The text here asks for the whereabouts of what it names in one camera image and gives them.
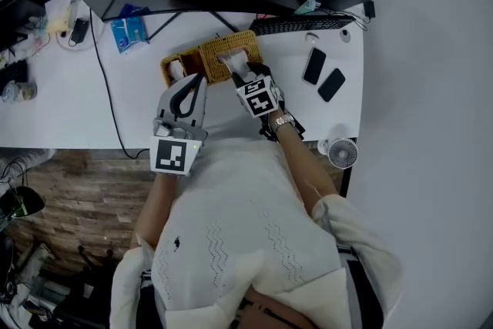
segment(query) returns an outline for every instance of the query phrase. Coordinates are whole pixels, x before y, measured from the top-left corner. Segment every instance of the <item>white sweater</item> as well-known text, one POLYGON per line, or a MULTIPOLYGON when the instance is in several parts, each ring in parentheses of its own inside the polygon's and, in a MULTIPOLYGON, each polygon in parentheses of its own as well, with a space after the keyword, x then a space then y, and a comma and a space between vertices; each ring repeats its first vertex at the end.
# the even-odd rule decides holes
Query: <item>white sweater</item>
MULTIPOLYGON (((349 329, 336 243, 357 251, 387 317, 401 293, 399 260, 346 199, 323 201, 334 235, 307 215, 279 145, 232 139, 205 148, 180 184, 152 261, 165 327, 228 328, 252 286, 320 328, 349 329)), ((320 201, 313 218, 323 211, 320 201)), ((111 328, 135 328, 145 252, 128 251, 115 272, 111 328)))

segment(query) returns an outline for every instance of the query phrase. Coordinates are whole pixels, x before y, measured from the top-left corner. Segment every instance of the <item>keyboard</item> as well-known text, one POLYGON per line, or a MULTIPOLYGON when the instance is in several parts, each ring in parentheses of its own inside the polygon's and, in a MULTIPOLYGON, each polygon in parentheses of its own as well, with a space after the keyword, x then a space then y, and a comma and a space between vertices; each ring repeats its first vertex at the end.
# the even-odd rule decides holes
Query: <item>keyboard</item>
POLYGON ((255 19, 250 26, 257 36, 306 30, 342 29, 354 21, 346 15, 294 15, 286 18, 255 19))
POLYGON ((0 69, 0 94, 2 94, 5 86, 11 81, 28 81, 28 63, 25 60, 17 61, 0 69))

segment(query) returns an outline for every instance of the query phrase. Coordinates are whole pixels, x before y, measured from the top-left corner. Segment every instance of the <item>wristwatch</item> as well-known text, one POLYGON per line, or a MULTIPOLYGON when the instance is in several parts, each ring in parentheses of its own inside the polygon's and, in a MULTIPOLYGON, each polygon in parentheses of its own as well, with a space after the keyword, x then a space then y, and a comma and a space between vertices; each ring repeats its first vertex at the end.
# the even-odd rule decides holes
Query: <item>wristwatch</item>
POLYGON ((276 133, 277 130, 285 123, 290 123, 292 126, 294 126, 294 118, 288 112, 286 112, 283 116, 280 116, 278 119, 275 119, 270 124, 270 127, 272 128, 272 131, 276 133))

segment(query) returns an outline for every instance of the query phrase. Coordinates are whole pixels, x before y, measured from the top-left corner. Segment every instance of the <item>small fan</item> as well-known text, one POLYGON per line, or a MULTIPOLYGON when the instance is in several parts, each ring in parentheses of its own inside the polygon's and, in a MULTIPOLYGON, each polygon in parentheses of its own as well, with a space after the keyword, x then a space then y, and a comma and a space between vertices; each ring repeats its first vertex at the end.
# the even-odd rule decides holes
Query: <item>small fan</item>
POLYGON ((327 155, 330 163, 338 169, 348 169, 357 161, 357 146, 353 140, 336 139, 332 143, 320 140, 317 148, 318 152, 327 155))

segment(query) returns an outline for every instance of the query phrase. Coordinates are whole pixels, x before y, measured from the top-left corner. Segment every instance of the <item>wooden floor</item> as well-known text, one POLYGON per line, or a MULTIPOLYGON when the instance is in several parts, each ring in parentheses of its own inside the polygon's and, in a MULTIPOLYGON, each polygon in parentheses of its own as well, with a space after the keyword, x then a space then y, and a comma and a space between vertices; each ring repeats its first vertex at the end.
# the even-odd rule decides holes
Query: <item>wooden floor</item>
MULTIPOLYGON (((340 189, 342 171, 319 157, 340 189)), ((62 276, 84 267, 79 245, 96 259, 111 249, 120 260, 153 180, 149 153, 131 160, 119 149, 60 150, 29 171, 29 186, 45 200, 45 208, 13 220, 7 233, 20 252, 33 239, 44 241, 57 256, 44 269, 62 276)))

